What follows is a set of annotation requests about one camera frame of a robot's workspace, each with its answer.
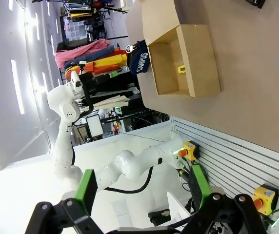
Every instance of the open cardboard box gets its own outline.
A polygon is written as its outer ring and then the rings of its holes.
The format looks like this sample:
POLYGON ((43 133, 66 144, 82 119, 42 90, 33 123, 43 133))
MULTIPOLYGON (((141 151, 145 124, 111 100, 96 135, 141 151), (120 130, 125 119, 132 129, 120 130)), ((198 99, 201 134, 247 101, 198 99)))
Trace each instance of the open cardboard box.
POLYGON ((173 0, 142 0, 143 31, 158 95, 203 97, 220 92, 207 25, 180 24, 173 0), (154 11, 161 4, 163 10, 154 11), (178 67, 185 66, 185 74, 178 67))

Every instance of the slatted panel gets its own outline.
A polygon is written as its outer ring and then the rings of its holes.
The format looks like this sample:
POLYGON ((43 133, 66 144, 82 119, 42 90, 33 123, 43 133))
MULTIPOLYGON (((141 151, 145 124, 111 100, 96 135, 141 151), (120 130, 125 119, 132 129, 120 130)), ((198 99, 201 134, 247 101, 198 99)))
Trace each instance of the slatted panel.
POLYGON ((259 185, 279 188, 279 153, 186 120, 171 117, 173 131, 200 145, 201 164, 209 184, 234 197, 253 195, 259 185))

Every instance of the screw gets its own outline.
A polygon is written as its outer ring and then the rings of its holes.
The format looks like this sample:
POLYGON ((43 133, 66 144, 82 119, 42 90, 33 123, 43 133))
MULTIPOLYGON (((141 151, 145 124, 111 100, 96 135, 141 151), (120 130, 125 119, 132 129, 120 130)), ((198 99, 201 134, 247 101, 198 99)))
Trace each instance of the screw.
POLYGON ((219 200, 220 198, 221 198, 221 196, 218 195, 218 194, 215 194, 215 195, 213 196, 213 200, 215 200, 215 201, 219 200))
POLYGON ((241 201, 241 202, 244 202, 246 200, 246 198, 244 197, 244 196, 241 196, 240 198, 239 198, 239 201, 241 201))

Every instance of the ceiling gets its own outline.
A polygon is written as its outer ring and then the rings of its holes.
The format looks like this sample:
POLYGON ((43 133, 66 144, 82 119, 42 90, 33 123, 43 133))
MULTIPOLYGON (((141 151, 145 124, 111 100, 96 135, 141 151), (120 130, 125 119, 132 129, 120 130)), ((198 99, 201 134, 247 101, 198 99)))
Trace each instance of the ceiling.
POLYGON ((26 4, 0 0, 0 169, 49 152, 59 128, 46 93, 59 85, 60 5, 50 2, 48 14, 45 1, 26 4))

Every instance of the brown table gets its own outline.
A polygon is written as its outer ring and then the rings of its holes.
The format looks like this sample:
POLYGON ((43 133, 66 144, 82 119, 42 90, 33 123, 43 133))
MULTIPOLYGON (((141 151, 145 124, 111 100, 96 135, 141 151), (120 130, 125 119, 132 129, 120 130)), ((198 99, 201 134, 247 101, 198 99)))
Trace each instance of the brown table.
MULTIPOLYGON (((144 104, 279 152, 279 0, 176 0, 180 23, 210 27, 222 92, 205 98, 157 95, 151 68, 139 74, 144 104)), ((140 2, 126 18, 130 42, 144 39, 140 2)))

